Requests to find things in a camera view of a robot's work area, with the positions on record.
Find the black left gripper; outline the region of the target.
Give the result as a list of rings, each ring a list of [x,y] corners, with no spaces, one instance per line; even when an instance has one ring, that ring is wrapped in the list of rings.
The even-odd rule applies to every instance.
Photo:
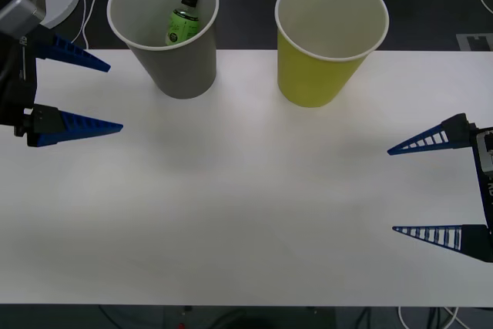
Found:
[[[110,64],[90,54],[51,29],[38,25],[20,40],[1,34],[1,124],[14,135],[27,135],[30,147],[88,139],[118,133],[123,125],[80,116],[52,106],[34,106],[37,90],[36,61],[51,59],[108,72]],[[25,114],[25,109],[32,109]]]

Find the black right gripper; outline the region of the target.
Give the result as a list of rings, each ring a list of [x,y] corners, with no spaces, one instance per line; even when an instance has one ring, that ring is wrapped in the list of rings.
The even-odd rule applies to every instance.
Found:
[[[442,121],[439,125],[397,144],[390,148],[387,153],[390,156],[396,156],[407,153],[469,147],[471,145],[470,132],[474,129],[476,129],[475,124],[469,123],[464,113],[459,113]],[[451,250],[485,263],[491,263],[492,244],[489,231],[492,231],[492,179],[482,171],[478,147],[473,146],[472,150],[487,226],[479,224],[394,226],[392,230],[416,240]]]

